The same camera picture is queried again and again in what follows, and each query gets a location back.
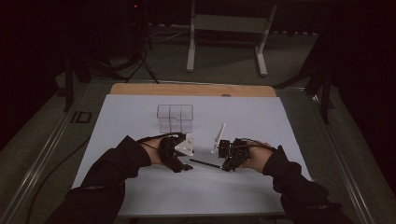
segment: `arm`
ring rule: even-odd
[[[161,139],[147,145],[158,147]],[[161,164],[156,151],[126,136],[93,164],[81,186],[70,190],[46,223],[113,223],[125,194],[124,181],[140,167]]]
[[[271,150],[251,147],[251,160],[243,166],[274,178],[274,190],[282,196],[280,201],[286,216],[295,223],[343,223],[352,221],[341,211],[341,205],[331,203],[329,192],[321,185],[301,175],[301,165],[288,161],[282,147]]]

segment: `wooden edge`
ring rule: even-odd
[[[111,88],[110,94],[276,97],[274,89],[269,86],[236,86],[216,84],[117,83]]]

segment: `black sleeve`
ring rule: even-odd
[[[126,136],[91,167],[81,186],[70,190],[46,223],[113,223],[125,195],[126,178],[151,165],[148,153]]]
[[[340,204],[327,199],[329,191],[301,175],[301,165],[288,161],[282,147],[270,157],[262,173],[274,178],[274,190],[281,194],[285,214],[293,222],[353,223],[341,211]]]

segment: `small white object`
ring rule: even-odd
[[[186,140],[175,146],[175,150],[183,153],[186,156],[192,156],[194,153],[192,151],[194,145],[194,137],[188,137]]]
[[[221,124],[220,132],[218,134],[218,137],[215,139],[215,146],[213,147],[213,150],[212,150],[213,154],[215,154],[219,150],[219,144],[220,144],[222,133],[224,131],[224,127],[225,127],[225,123]]]

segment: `transparent box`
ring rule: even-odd
[[[160,133],[192,133],[192,105],[158,105]]]

